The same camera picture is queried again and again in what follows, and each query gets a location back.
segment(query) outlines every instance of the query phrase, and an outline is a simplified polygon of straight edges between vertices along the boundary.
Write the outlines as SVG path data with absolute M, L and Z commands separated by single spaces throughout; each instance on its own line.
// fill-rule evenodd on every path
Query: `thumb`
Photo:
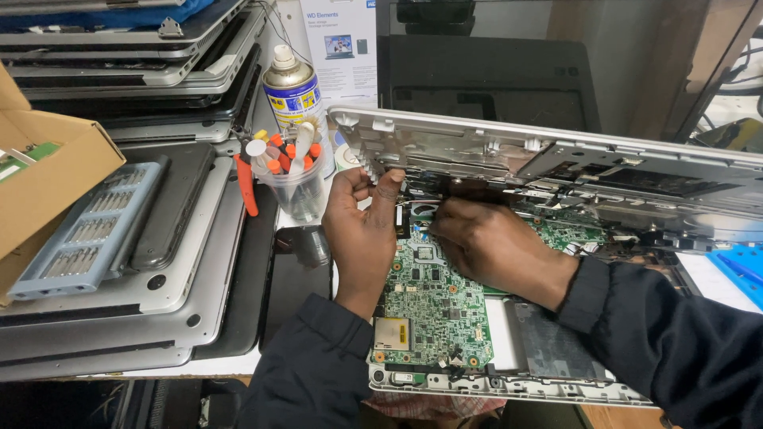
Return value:
M 391 169 L 379 179 L 369 211 L 369 220 L 377 227 L 387 227 L 394 223 L 394 206 L 398 201 L 403 179 L 405 171 L 401 169 Z

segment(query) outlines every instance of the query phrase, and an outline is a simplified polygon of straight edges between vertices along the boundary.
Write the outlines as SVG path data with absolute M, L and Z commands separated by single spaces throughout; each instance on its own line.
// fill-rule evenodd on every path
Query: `person's right hand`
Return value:
M 440 205 L 432 234 L 461 273 L 556 311 L 579 259 L 546 246 L 507 207 L 450 198 Z

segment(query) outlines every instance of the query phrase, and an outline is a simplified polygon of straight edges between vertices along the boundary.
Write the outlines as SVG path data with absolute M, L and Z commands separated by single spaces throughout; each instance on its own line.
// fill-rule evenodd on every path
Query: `person's left hand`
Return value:
M 394 206 L 405 171 L 393 169 L 374 187 L 362 168 L 337 173 L 322 220 L 339 270 L 334 301 L 364 320 L 371 319 L 389 274 L 397 239 Z M 358 203 L 372 197 L 362 211 Z

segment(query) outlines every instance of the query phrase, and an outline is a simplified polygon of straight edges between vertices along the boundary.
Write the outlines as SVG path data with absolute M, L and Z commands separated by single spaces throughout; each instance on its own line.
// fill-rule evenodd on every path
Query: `laptop image on box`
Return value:
M 355 58 L 353 55 L 353 38 L 349 34 L 340 36 L 324 36 L 326 44 L 326 59 Z

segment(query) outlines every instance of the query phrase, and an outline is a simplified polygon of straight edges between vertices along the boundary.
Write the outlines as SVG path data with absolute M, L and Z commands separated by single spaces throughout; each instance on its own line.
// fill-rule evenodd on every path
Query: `blue pen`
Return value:
M 741 263 L 730 260 L 724 255 L 718 255 L 718 259 L 725 263 L 737 276 L 743 277 L 759 286 L 763 286 L 763 277 L 755 271 L 743 266 Z

